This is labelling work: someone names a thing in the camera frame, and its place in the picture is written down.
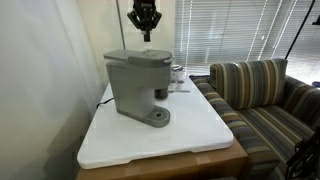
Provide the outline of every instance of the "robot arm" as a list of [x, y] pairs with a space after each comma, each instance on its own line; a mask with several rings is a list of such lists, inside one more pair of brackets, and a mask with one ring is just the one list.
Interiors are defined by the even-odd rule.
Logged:
[[162, 14], [156, 10], [155, 0], [134, 0], [133, 10], [127, 16], [137, 29], [141, 29], [144, 41], [150, 42], [150, 33], [157, 27]]

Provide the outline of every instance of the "couch armrest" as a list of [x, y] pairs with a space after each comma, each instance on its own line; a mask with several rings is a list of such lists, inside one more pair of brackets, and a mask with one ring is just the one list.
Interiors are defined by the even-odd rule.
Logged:
[[264, 179], [279, 164], [279, 159], [265, 142], [243, 121], [208, 83], [207, 78], [191, 77], [208, 102], [224, 120], [249, 157], [239, 178]]
[[320, 90], [290, 76], [286, 76], [283, 109], [313, 130], [320, 125]]

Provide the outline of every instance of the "black cable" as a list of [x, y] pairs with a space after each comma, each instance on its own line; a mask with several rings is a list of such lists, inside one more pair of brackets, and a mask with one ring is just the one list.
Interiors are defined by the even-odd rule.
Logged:
[[106, 100], [105, 102], [102, 102], [102, 103], [97, 104], [97, 109], [98, 109], [98, 107], [99, 107], [101, 104], [107, 104], [109, 101], [111, 101], [111, 100], [113, 100], [113, 99], [114, 99], [114, 98], [110, 98], [110, 99]]
[[301, 30], [302, 30], [302, 28], [303, 28], [303, 26], [304, 26], [304, 23], [306, 23], [306, 21], [307, 21], [307, 19], [308, 19], [308, 17], [309, 17], [309, 14], [310, 14], [310, 12], [311, 12], [311, 10], [312, 10], [312, 7], [313, 7], [313, 4], [314, 4], [315, 1], [316, 1], [316, 0], [313, 0], [313, 1], [312, 1], [311, 5], [310, 5], [310, 8], [309, 8], [309, 11], [308, 11], [308, 13], [306, 14], [306, 16], [304, 17], [304, 20], [303, 20], [303, 22], [302, 22], [302, 24], [301, 24], [301, 26], [300, 26], [300, 28], [299, 28], [299, 31], [297, 32], [296, 37], [294, 38], [294, 40], [293, 40], [293, 42], [292, 42], [292, 44], [291, 44], [291, 46], [290, 46], [290, 48], [289, 48], [289, 50], [288, 50], [288, 52], [287, 52], [287, 55], [286, 55], [285, 59], [288, 58], [288, 56], [289, 56], [289, 54], [290, 54], [290, 52], [291, 52], [294, 44], [296, 43], [296, 40], [297, 40], [298, 37], [299, 37], [299, 34], [300, 34], [300, 32], [301, 32]]

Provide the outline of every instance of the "white wall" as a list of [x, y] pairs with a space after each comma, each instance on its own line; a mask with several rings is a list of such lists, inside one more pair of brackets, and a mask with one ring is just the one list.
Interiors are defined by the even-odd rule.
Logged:
[[[86, 25], [91, 47], [96, 58], [101, 79], [105, 85], [109, 82], [103, 54], [122, 49], [120, 26], [116, 0], [78, 0]], [[151, 34], [151, 42], [145, 43], [143, 36], [131, 21], [127, 13], [132, 10], [133, 0], [119, 0], [126, 49], [144, 50], [159, 49], [173, 53], [174, 47], [174, 0], [157, 0], [157, 10], [162, 18]]]
[[74, 179], [100, 100], [75, 0], [0, 1], [0, 179]]

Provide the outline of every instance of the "white tabletop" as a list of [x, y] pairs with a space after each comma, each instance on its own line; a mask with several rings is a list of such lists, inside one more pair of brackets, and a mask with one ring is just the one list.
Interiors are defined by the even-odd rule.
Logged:
[[[134, 159], [179, 152], [201, 152], [231, 146], [233, 134], [205, 97], [187, 78], [156, 105], [170, 111], [170, 122], [154, 128], [118, 114], [114, 100], [101, 105], [78, 153], [84, 169], [125, 164]], [[110, 85], [101, 102], [112, 98]]]

